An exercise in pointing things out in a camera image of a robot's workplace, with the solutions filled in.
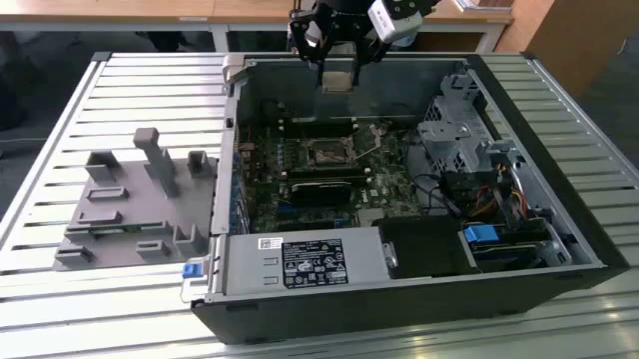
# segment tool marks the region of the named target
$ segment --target metal slatted table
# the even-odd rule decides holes
[[[0,358],[625,358],[639,351],[639,176],[536,61],[484,60],[633,269],[528,313],[225,346],[180,301],[181,264],[49,270],[90,150],[142,159],[154,126],[173,158],[218,154],[221,54],[113,54],[92,61],[0,224]],[[489,113],[508,136],[505,121]]]

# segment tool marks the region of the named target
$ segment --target gray 3d printed holder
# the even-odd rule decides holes
[[[137,129],[148,162],[120,163],[92,152],[89,180],[77,202],[53,270],[178,263],[208,250],[216,160],[204,151],[172,160],[154,128]]]

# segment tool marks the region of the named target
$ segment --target blue latch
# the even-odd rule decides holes
[[[184,264],[184,269],[181,270],[181,277],[184,279],[198,278],[202,276],[202,274],[204,274],[202,263]]]
[[[499,241],[495,227],[488,224],[469,226],[467,229],[463,230],[463,235],[465,236],[468,243],[485,243]]]

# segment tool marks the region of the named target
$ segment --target power supply label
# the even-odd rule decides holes
[[[341,239],[282,243],[281,267],[289,289],[347,284]]]

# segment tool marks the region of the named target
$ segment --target barcode sticker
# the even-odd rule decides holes
[[[281,237],[257,239],[257,249],[281,249]]]

